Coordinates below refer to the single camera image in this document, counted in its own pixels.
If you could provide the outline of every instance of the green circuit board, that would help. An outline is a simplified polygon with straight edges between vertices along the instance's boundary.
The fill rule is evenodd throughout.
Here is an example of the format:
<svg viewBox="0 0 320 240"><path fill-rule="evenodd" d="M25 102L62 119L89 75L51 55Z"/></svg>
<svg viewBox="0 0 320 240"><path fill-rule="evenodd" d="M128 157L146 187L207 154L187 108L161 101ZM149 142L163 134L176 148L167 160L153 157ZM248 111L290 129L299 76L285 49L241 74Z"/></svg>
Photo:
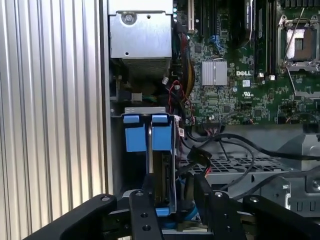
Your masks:
<svg viewBox="0 0 320 240"><path fill-rule="evenodd" d="M297 19L301 14L301 7L277 6L277 21L286 16L288 19ZM262 18L263 7L256 10L257 16ZM319 7L305 8L303 18L311 19L318 16ZM209 41L208 38L200 39L199 32L195 29L190 33L191 59L195 68L195 85L189 96L192 102L195 124L218 123L221 119L233 112L239 112L238 116L230 119L229 124L239 125L244 123L243 115L252 119L253 124L280 124L285 123L283 119L290 116L307 112L316 115L320 103L320 75L317 72L283 72L277 68L275 80L268 77L258 77L257 72L264 73L267 58L265 54L266 41L261 39L256 44L253 37L245 46L233 49L230 41L230 20L228 8L219 8L216 13L217 34L219 36L219 49ZM188 17L187 10L178 11L180 21ZM267 19L257 21L255 29L264 35ZM257 65L255 58L258 51L259 59L262 61ZM225 86L202 86L202 62L222 58L227 61L227 85ZM243 76L236 74L237 71L249 73ZM187 116L191 112L186 106ZM311 121L311 118L301 118L296 122Z"/></svg>

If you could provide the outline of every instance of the ram slot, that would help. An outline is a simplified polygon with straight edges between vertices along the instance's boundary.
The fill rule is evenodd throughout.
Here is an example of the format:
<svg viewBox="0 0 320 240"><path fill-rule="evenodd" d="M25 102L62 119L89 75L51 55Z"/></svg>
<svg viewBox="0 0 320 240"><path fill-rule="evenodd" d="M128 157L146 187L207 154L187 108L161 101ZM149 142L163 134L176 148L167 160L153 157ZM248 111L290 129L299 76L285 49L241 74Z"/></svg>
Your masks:
<svg viewBox="0 0 320 240"><path fill-rule="evenodd" d="M260 24L259 21L261 21L261 15L259 15L260 12L260 5L256 3L254 6L254 16L255 16L255 24L254 24L254 75L257 76L259 73L259 31L260 31Z"/></svg>
<svg viewBox="0 0 320 240"><path fill-rule="evenodd" d="M277 66L277 1L268 0L266 8L267 18L267 74L276 74Z"/></svg>

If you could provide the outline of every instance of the pcie slot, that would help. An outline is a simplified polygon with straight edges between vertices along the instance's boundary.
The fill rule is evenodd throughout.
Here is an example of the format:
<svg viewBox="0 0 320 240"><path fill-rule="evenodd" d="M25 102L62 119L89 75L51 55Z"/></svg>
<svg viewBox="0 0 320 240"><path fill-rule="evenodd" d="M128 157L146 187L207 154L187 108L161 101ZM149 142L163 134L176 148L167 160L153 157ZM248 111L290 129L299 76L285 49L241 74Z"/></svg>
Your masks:
<svg viewBox="0 0 320 240"><path fill-rule="evenodd" d="M198 0L196 1L198 34L201 38L209 39L217 35L217 1Z"/></svg>
<svg viewBox="0 0 320 240"><path fill-rule="evenodd" d="M268 0L266 6L267 18L267 48L266 48L266 72L269 75L276 73L277 66L277 1Z"/></svg>
<svg viewBox="0 0 320 240"><path fill-rule="evenodd" d="M188 32L195 31L195 0L188 0Z"/></svg>

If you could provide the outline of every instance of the cpu socket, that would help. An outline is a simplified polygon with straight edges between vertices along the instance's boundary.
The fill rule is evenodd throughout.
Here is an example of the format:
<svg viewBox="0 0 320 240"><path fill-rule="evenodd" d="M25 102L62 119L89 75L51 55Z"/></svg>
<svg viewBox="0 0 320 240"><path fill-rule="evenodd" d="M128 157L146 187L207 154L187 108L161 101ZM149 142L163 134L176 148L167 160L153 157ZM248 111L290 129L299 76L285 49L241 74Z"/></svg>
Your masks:
<svg viewBox="0 0 320 240"><path fill-rule="evenodd" d="M288 19L281 16L278 25L277 61L290 72L320 70L320 23L318 16L311 19Z"/></svg>

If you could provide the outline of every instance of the black mounting arm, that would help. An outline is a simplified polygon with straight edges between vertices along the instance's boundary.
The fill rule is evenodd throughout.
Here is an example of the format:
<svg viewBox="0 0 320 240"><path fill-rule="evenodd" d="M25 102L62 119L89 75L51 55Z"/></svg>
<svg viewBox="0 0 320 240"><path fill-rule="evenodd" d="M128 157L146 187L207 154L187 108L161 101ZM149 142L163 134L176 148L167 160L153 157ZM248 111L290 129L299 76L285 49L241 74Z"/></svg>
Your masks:
<svg viewBox="0 0 320 240"><path fill-rule="evenodd" d="M148 174L142 190L117 200L101 194L86 201L25 240L257 240L320 239L320 226L264 197L246 196L236 202L224 192L212 191L203 174L194 176L194 201L208 232L162 231L154 207L154 176Z"/></svg>

